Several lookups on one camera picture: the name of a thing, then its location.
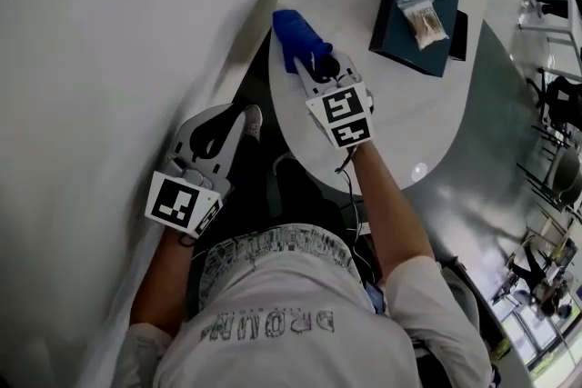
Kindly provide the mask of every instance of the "blue object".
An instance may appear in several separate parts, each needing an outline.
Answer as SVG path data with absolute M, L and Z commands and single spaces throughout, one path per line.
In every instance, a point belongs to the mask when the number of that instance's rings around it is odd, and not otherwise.
M 366 293 L 369 296 L 370 301 L 372 301 L 376 313 L 386 315 L 386 304 L 384 303 L 384 293 L 382 293 L 382 290 L 374 284 L 366 282 Z
M 334 47 L 317 35 L 306 19 L 297 10 L 277 10 L 273 13 L 273 31 L 283 47 L 285 69 L 298 74 L 294 57 L 307 70 L 317 70 L 324 55 L 329 55 Z

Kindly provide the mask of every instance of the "black cable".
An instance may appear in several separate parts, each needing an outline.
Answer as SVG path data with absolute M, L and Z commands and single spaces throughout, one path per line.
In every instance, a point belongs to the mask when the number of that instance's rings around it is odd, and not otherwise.
M 347 164 L 349 164 L 349 162 L 352 160 L 352 157 L 354 156 L 354 152 L 357 149 L 357 145 L 352 145 L 349 149 L 347 149 L 347 157 L 346 160 L 344 160 L 344 162 L 339 165 L 339 168 L 336 168 L 336 173 L 340 173 L 340 172 L 344 172 L 345 173 L 345 168 L 347 166 Z
M 356 200 L 355 200 L 355 204 L 362 204 L 363 202 L 364 202 L 364 199 L 356 199 Z M 347 207 L 351 207 L 351 206 L 352 206 L 352 203 L 348 203 L 348 204 L 346 204 L 346 205 L 342 205 L 342 206 L 339 208 L 339 210 L 344 210 L 344 209 L 347 209 Z
M 360 237 L 360 233 L 362 231 L 362 223 L 360 222 L 360 212 L 359 212 L 359 209 L 357 208 L 357 204 L 356 204 L 356 201 L 354 199 L 354 190 L 352 188 L 352 179 L 350 178 L 349 174 L 347 174 L 346 170 L 344 170 L 343 168 L 337 172 L 339 174 L 343 172 L 344 175 L 346 176 L 347 188 L 349 190 L 349 197 L 351 199 L 350 205 L 352 205 L 354 207 L 354 214 L 356 216 L 356 238 L 354 239 L 354 245 L 352 246 L 352 253 L 354 254 L 355 257 L 357 257 L 364 264 L 366 264 L 367 267 L 370 269 L 370 272 L 372 274 L 372 281 L 375 284 L 376 283 L 376 274 L 374 273 L 374 268 L 372 267 L 372 265 L 370 265 L 368 263 L 368 261 L 364 257 L 362 257 L 360 254 L 358 254 L 357 250 L 356 250 L 356 243 L 357 243 L 357 240 Z

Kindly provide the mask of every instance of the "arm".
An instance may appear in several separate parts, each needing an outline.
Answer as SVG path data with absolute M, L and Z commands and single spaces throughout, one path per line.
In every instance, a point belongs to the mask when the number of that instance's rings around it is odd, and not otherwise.
M 152 386 L 159 361 L 182 324 L 192 248 L 166 229 L 140 284 L 117 357 L 114 388 Z
M 139 286 L 129 324 L 149 323 L 175 337 L 184 317 L 192 248 L 178 240 L 180 233 L 166 228 L 156 254 Z
M 401 263 L 433 257 L 425 228 L 388 172 L 371 142 L 361 144 L 352 159 L 356 169 L 372 239 L 382 268 L 382 281 Z
M 487 349 L 455 301 L 435 262 L 425 229 L 371 143 L 353 157 L 388 314 L 441 362 L 455 388 L 487 386 Z

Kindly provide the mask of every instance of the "dark teal box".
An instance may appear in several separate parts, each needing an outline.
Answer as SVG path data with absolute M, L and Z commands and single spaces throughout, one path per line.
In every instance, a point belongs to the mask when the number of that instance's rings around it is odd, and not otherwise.
M 458 0 L 435 0 L 433 7 L 448 39 L 418 50 L 414 33 L 397 0 L 381 0 L 369 50 L 414 68 L 426 75 L 442 77 L 455 31 Z

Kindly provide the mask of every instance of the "cable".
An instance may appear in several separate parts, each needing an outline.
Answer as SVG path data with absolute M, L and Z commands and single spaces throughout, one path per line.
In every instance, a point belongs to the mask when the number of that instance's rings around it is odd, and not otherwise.
M 356 200 L 356 204 L 362 204 L 364 202 L 364 199 L 357 199 Z M 342 205 L 339 210 L 344 210 L 347 209 L 347 207 L 351 207 L 352 203 L 347 203 L 346 205 Z
M 204 251 L 200 251 L 198 254 L 196 254 L 194 257 L 192 257 L 192 259 L 190 259 L 190 262 L 193 262 L 194 259 L 196 259 L 198 255 L 203 254 L 203 253 L 207 253 L 207 252 L 208 252 L 207 249 L 205 249 Z
M 344 162 L 341 165 L 339 165 L 338 168 L 336 168 L 337 174 L 340 172 L 344 172 L 344 173 L 346 172 L 344 169 L 346 168 L 347 164 L 349 164 L 350 160 L 352 160 L 352 157 L 354 156 L 356 149 L 357 149 L 357 145 L 352 145 L 349 149 L 347 149 L 346 160 L 344 160 Z
M 352 251 L 354 253 L 354 255 L 361 260 L 364 264 L 367 265 L 367 267 L 370 269 L 370 272 L 372 273 L 372 281 L 374 282 L 374 284 L 376 284 L 376 274 L 374 274 L 374 269 L 372 268 L 372 266 L 369 264 L 369 262 L 362 257 L 360 254 L 357 253 L 356 251 L 356 243 L 357 240 L 360 237 L 360 233 L 362 231 L 362 223 L 360 222 L 360 213 L 359 213 L 359 209 L 357 208 L 357 204 L 356 201 L 354 200 L 354 191 L 352 189 L 352 180 L 349 177 L 349 174 L 347 174 L 346 170 L 344 170 L 344 168 L 339 168 L 336 170 L 336 173 L 338 174 L 344 174 L 346 176 L 346 182 L 347 182 L 347 188 L 349 190 L 349 198 L 351 200 L 349 205 L 352 205 L 354 207 L 354 215 L 356 216 L 356 238 L 354 239 L 354 244 L 352 246 Z

